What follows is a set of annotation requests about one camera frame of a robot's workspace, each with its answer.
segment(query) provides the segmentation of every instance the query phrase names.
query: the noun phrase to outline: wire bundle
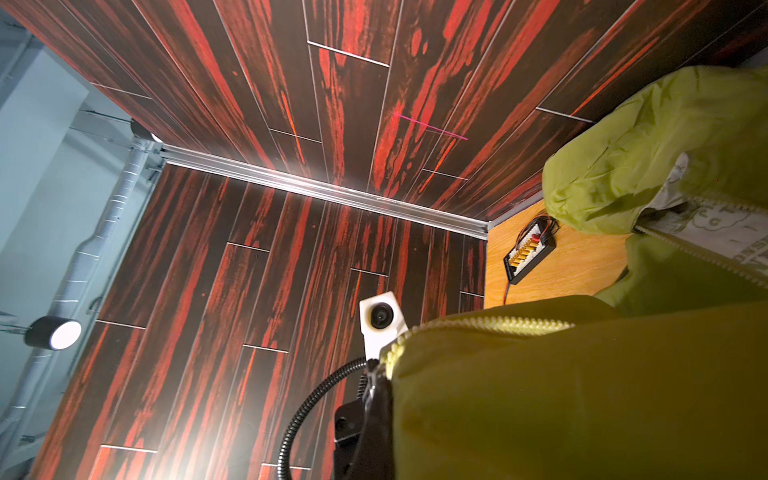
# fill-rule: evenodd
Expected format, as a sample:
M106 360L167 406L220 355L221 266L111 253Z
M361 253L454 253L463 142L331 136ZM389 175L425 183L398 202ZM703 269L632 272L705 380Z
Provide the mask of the wire bundle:
M546 210L540 211L538 214L536 214L535 217L531 219L528 224L523 227L522 230L520 230L520 233L518 233L518 238L515 241L515 250L519 250L522 248L522 245L520 244L523 241L523 238L525 238L525 235L528 234L528 232L531 230L531 228L534 227L537 223L544 220L546 222L544 228L541 230L541 236L540 241L543 244L546 244L549 242L549 240L560 230L560 224L557 220L550 217L547 214ZM512 282L507 283L507 288L504 291L504 303L503 305L507 304L507 295L509 295L509 287L512 286Z

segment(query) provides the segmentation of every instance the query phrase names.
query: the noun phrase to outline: camera lens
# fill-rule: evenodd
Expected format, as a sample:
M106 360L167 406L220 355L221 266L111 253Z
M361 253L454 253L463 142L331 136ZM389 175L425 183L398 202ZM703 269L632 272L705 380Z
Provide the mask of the camera lens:
M386 328L395 319L395 312L386 303L377 303L371 309L371 325L375 329Z

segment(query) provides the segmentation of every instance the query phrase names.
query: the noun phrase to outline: wooden desk surface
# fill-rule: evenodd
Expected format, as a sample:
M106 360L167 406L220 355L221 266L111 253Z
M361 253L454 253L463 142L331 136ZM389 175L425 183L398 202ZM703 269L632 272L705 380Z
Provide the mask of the wooden desk surface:
M544 209L538 202L488 233L485 263L485 308L502 304L507 274L502 259L515 244L520 229ZM594 295L616 281L627 266L624 240L628 235L587 235L561 225L557 247L523 280L509 288L507 303L564 295Z

